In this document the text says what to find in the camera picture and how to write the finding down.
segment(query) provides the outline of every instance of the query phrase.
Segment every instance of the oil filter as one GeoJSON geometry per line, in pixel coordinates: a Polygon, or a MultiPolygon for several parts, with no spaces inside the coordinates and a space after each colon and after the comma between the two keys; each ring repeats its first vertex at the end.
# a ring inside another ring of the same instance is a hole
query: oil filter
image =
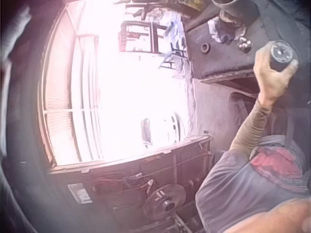
{"type": "Polygon", "coordinates": [[[293,48],[282,40],[272,44],[270,53],[270,67],[278,72],[281,72],[296,57],[293,48]]]}

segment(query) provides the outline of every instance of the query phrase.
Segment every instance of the cylindrical metal part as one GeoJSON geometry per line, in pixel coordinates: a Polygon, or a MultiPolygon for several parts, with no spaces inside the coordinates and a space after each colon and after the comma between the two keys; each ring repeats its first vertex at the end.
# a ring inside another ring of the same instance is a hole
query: cylindrical metal part
{"type": "Polygon", "coordinates": [[[212,0],[212,2],[245,25],[251,25],[259,16],[257,6],[251,0],[212,0]]]}
{"type": "Polygon", "coordinates": [[[282,40],[277,40],[271,46],[270,67],[281,72],[294,58],[295,51],[293,48],[282,40]]]}
{"type": "Polygon", "coordinates": [[[209,53],[210,51],[210,44],[209,43],[203,43],[201,45],[201,52],[202,53],[209,53]]]}

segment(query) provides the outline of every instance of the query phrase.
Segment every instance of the metal plate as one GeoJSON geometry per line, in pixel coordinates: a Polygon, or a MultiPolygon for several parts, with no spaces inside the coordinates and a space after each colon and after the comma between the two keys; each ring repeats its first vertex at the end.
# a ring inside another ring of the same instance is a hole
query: metal plate
{"type": "Polygon", "coordinates": [[[144,214],[151,219],[165,218],[183,205],[186,191],[178,184],[168,184],[154,191],[143,206],[144,214]]]}

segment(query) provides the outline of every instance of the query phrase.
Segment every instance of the person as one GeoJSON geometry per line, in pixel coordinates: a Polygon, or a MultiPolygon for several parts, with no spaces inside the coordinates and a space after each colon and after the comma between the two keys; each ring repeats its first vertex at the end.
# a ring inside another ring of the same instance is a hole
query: person
{"type": "Polygon", "coordinates": [[[256,103],[229,151],[211,169],[196,193],[196,206],[207,233],[310,232],[310,172],[305,158],[284,135],[261,137],[272,107],[298,68],[270,68],[273,42],[256,52],[254,73],[260,88],[256,103]]]}

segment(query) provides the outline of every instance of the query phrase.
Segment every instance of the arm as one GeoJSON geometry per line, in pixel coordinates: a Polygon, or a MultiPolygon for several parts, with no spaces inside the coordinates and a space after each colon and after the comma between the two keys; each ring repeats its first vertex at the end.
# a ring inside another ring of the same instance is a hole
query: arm
{"type": "Polygon", "coordinates": [[[253,110],[241,125],[230,146],[230,150],[240,150],[247,155],[247,158],[260,140],[273,104],[284,94],[298,68],[298,61],[292,60],[282,72],[272,70],[270,68],[272,43],[269,42],[256,52],[254,73],[260,93],[253,110]]]}

